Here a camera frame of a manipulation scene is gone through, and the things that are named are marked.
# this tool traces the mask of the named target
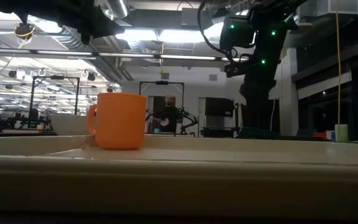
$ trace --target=red object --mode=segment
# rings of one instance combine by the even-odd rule
[[[326,133],[313,133],[313,137],[326,139],[327,134]]]

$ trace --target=man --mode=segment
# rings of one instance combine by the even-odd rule
[[[179,109],[175,107],[175,98],[172,95],[165,96],[165,107],[155,112],[153,117],[160,124],[161,132],[175,133],[177,123],[181,123]]]

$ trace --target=black shirt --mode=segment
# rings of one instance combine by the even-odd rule
[[[174,106],[166,106],[164,109],[154,113],[154,118],[160,118],[162,120],[169,120],[169,124],[166,126],[161,126],[162,132],[172,132],[177,131],[177,120],[179,118],[179,110]]]

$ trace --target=tray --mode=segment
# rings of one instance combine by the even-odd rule
[[[0,138],[0,211],[358,220],[358,144]]]

